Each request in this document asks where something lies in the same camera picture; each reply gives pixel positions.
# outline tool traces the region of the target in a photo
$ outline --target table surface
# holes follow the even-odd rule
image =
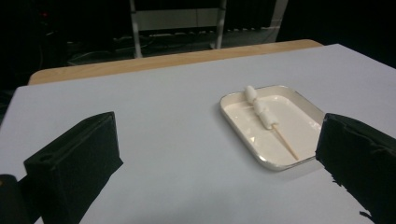
[[[215,60],[276,53],[295,49],[314,48],[319,46],[322,45],[318,42],[303,39],[229,49],[212,49],[190,53],[122,60],[109,63],[93,63],[79,66],[51,68],[34,73],[29,80],[29,85],[84,77],[99,77],[127,72],[137,72],[154,68],[163,68],[189,63],[203,63]]]
[[[0,170],[21,179],[30,155],[114,111],[124,164],[81,224],[372,223],[318,161],[262,167],[219,101],[246,85],[284,85],[396,136],[395,71],[333,45],[21,87],[0,129]]]

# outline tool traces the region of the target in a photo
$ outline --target white marshmallow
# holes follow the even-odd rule
[[[254,112],[257,116],[264,110],[269,110],[267,104],[263,100],[255,100],[253,102]]]
[[[246,86],[245,96],[247,97],[247,101],[253,104],[254,100],[257,98],[257,92],[252,86]]]
[[[260,120],[262,121],[262,124],[264,125],[265,129],[272,129],[273,124],[278,124],[279,122],[277,121],[276,116],[271,113],[271,111],[263,110],[260,115]]]

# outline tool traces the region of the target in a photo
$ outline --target wooden stick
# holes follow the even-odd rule
[[[295,160],[299,160],[296,153],[294,152],[294,150],[291,148],[290,144],[288,143],[288,141],[286,141],[285,137],[283,137],[283,135],[280,133],[279,129],[276,127],[275,124],[272,124],[273,129],[276,131],[276,133],[279,135],[279,137],[282,139],[282,141],[285,143],[286,149],[289,151],[289,153],[291,154],[291,156],[294,157]]]

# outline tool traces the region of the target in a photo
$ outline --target white table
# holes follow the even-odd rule
[[[276,84],[396,136],[396,70],[334,45],[19,88],[0,171],[21,179],[30,155],[115,111],[124,164],[81,223],[372,223],[319,162],[261,167],[221,115],[223,95]]]

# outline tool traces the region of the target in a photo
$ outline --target white plastic tray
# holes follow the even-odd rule
[[[284,86],[256,89],[276,115],[278,129],[296,152],[295,160],[274,130],[266,130],[243,92],[221,98],[223,114],[256,159],[271,170],[285,170],[315,157],[324,113],[297,91]]]

